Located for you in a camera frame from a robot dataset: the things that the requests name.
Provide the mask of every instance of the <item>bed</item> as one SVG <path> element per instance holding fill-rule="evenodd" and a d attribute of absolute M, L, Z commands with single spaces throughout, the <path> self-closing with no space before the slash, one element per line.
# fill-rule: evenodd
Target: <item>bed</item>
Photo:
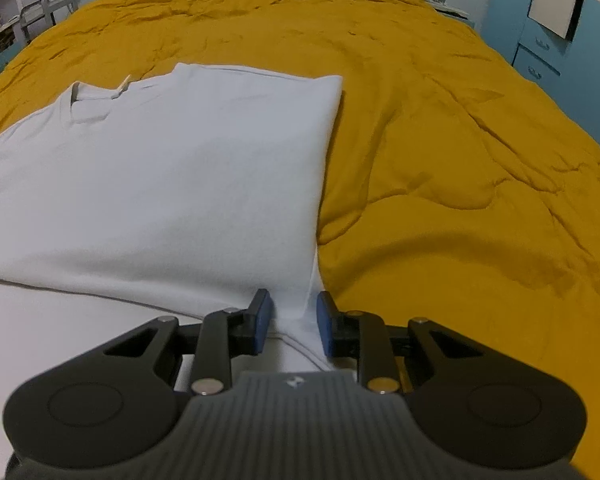
<path fill-rule="evenodd" d="M 76 80 L 177 62 L 343 76 L 317 229 L 338 307 L 426 316 L 566 381 L 588 414 L 573 463 L 600 479 L 600 147 L 580 127 L 423 0 L 99 0 L 0 75 L 0 132 Z"/>

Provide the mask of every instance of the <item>drawer handle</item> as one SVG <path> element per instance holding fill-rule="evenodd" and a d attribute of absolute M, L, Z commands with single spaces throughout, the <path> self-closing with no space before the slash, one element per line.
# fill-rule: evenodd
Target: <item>drawer handle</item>
<path fill-rule="evenodd" d="M 548 43 L 545 43 L 544 41 L 539 40 L 538 38 L 536 38 L 536 45 L 539 46 L 540 48 L 544 49 L 544 50 L 549 50 L 550 49 Z"/>
<path fill-rule="evenodd" d="M 530 73 L 530 74 L 531 74 L 533 77 L 535 77 L 535 78 L 536 78 L 536 79 L 538 79 L 538 80 L 542 79 L 542 74 L 541 74 L 541 73 L 539 73 L 539 72 L 538 72 L 536 69 L 534 69 L 534 68 L 531 68 L 530 66 L 529 66 L 529 67 L 527 67 L 527 69 L 529 70 L 529 73 Z"/>

